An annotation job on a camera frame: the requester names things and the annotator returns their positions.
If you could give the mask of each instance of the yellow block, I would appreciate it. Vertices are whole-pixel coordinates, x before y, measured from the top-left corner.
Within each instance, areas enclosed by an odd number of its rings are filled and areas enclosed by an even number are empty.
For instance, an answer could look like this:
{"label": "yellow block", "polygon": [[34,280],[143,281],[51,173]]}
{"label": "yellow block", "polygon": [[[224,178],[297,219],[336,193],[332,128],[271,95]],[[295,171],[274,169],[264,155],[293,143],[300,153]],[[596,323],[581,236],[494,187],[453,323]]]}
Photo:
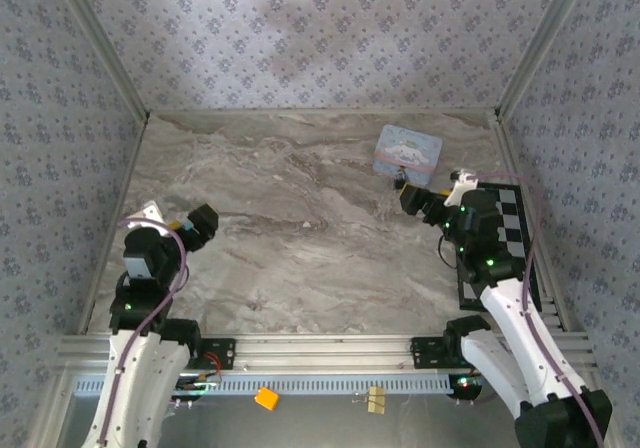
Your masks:
{"label": "yellow block", "polygon": [[280,395],[268,388],[262,387],[255,397],[256,403],[264,406],[267,410],[273,411],[280,400]]}
{"label": "yellow block", "polygon": [[367,403],[367,410],[369,413],[384,415],[384,388],[372,386],[369,388],[369,397],[367,399],[369,401]]}

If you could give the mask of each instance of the wallpaper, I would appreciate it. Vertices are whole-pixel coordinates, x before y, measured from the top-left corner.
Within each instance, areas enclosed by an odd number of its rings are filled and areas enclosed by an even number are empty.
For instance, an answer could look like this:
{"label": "wallpaper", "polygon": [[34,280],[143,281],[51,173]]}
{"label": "wallpaper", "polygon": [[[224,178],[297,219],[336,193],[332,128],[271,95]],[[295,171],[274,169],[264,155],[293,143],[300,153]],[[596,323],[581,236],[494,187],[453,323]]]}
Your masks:
{"label": "wallpaper", "polygon": [[495,106],[550,0],[90,0],[151,111]]}
{"label": "wallpaper", "polygon": [[138,128],[64,0],[0,0],[0,30],[0,446],[18,447]]}
{"label": "wallpaper", "polygon": [[640,446],[640,0],[579,0],[508,123],[550,251]]}

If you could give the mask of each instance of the black and white checkerboard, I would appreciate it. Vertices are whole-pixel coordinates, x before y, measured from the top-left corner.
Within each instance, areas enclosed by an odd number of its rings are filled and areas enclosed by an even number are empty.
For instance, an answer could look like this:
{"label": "black and white checkerboard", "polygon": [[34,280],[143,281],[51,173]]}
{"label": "black and white checkerboard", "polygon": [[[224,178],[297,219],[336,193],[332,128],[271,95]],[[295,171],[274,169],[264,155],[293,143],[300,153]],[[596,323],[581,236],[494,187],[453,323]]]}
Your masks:
{"label": "black and white checkerboard", "polygon": [[[518,185],[506,185],[501,183],[478,183],[478,188],[491,191],[496,196],[496,205],[502,214],[502,227],[498,228],[499,241],[507,243],[507,249],[524,270],[526,257],[531,246],[529,230],[527,229],[527,219],[524,213],[522,202],[522,191]],[[464,283],[458,277],[458,295],[460,298],[460,309],[484,311],[484,307],[471,286]],[[531,270],[531,297],[538,309],[540,309],[540,293],[536,281],[535,263]]]}

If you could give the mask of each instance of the marble surface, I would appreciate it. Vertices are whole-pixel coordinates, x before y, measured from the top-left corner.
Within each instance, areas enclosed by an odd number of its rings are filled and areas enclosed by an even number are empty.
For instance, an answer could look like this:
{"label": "marble surface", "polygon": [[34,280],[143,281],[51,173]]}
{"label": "marble surface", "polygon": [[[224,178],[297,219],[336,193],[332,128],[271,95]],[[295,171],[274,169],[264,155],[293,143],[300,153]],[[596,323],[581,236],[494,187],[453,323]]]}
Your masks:
{"label": "marble surface", "polygon": [[[202,114],[152,117],[123,213],[156,200],[167,221],[203,202],[216,238],[190,254],[173,317],[203,333],[438,333],[464,316],[439,230],[402,213],[372,171],[386,124],[443,138],[430,188],[456,167],[500,168],[483,116]],[[116,233],[89,330],[106,331],[125,232]],[[453,253],[444,246],[443,253]]]}

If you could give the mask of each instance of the purple cable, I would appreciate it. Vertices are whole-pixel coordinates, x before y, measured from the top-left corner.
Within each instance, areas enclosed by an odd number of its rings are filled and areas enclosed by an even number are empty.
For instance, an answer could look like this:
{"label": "purple cable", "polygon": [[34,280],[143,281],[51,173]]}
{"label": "purple cable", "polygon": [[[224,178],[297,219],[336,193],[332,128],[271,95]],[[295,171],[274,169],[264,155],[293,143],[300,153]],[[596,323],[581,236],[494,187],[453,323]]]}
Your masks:
{"label": "purple cable", "polygon": [[122,350],[122,354],[120,355],[120,359],[118,360],[118,365],[116,366],[117,372],[113,379],[113,385],[111,385],[111,392],[109,393],[109,401],[107,402],[107,409],[104,414],[104,421],[102,423],[102,428],[100,429],[100,436],[98,438],[98,444],[100,446],[106,445],[107,440],[105,438],[107,436],[107,432],[109,431],[109,424],[111,423],[111,418],[113,417],[113,408],[116,403],[116,395],[118,393],[118,387],[120,386],[120,376],[122,376],[122,371],[124,370],[124,363],[127,359],[127,356],[129,355],[129,352],[131,351],[131,347],[133,346],[133,343],[136,341],[138,336],[140,336],[140,333],[142,332],[142,330],[144,330],[144,328],[149,323],[151,323],[151,321],[156,317],[156,315],[160,313],[165,306],[167,306],[167,303],[171,301],[173,296],[178,291],[180,291],[180,289],[183,286],[183,278],[187,270],[186,268],[187,267],[187,251],[184,248],[184,243],[182,243],[182,240],[180,239],[178,234],[175,231],[173,231],[171,228],[169,228],[167,225],[165,225],[164,223],[148,220],[146,218],[125,218],[118,222],[118,226],[122,227],[122,226],[128,225],[129,223],[141,223],[141,222],[152,225],[156,228],[162,228],[164,230],[167,230],[169,235],[176,241],[176,244],[178,245],[178,249],[180,250],[180,269],[178,270],[178,274],[176,275],[176,277],[173,279],[173,283],[171,284],[171,289],[169,290],[169,293],[167,293],[167,296],[165,296],[165,298],[162,300],[162,302],[160,302],[160,304],[156,307],[155,310],[153,310],[144,320],[142,320],[142,323],[140,323],[140,325],[133,332],[133,334],[127,341],[127,344],[124,346],[124,349]]}
{"label": "purple cable", "polygon": [[531,236],[531,246],[529,247],[529,254],[527,255],[527,263],[524,270],[524,278],[522,281],[522,310],[524,313],[524,318],[527,322],[527,327],[531,332],[531,336],[533,336],[533,339],[538,345],[538,348],[544,355],[547,362],[551,365],[551,368],[555,372],[558,379],[562,380],[562,383],[564,384],[564,386],[566,386],[567,390],[569,390],[573,398],[575,398],[576,403],[578,403],[578,406],[580,407],[580,410],[582,410],[582,413],[586,418],[587,423],[589,423],[589,427],[591,428],[591,431],[593,432],[593,435],[596,438],[596,443],[598,445],[598,448],[603,448],[604,439],[602,437],[602,433],[600,433],[600,428],[598,428],[598,423],[596,422],[595,418],[589,411],[589,408],[587,407],[586,403],[584,402],[584,400],[582,399],[578,391],[573,387],[571,383],[569,383],[569,380],[564,376],[562,368],[553,359],[553,356],[551,355],[548,348],[542,341],[542,338],[540,337],[540,333],[538,333],[538,330],[535,324],[533,323],[533,319],[531,318],[531,313],[528,312],[529,288],[530,288],[529,285],[531,283],[530,281],[531,269],[533,268],[533,258],[534,258],[533,247],[535,246],[534,243],[536,242],[537,235],[542,226],[542,210],[543,210],[543,201],[544,201],[542,196],[542,190],[540,186],[531,178],[518,175],[516,173],[508,173],[508,172],[483,173],[481,175],[475,175],[472,177],[472,179],[475,179],[475,180],[486,180],[488,178],[515,178],[517,180],[524,182],[526,185],[528,185],[536,195],[536,204],[538,205],[538,213],[536,215],[535,226],[533,228],[533,235]]}

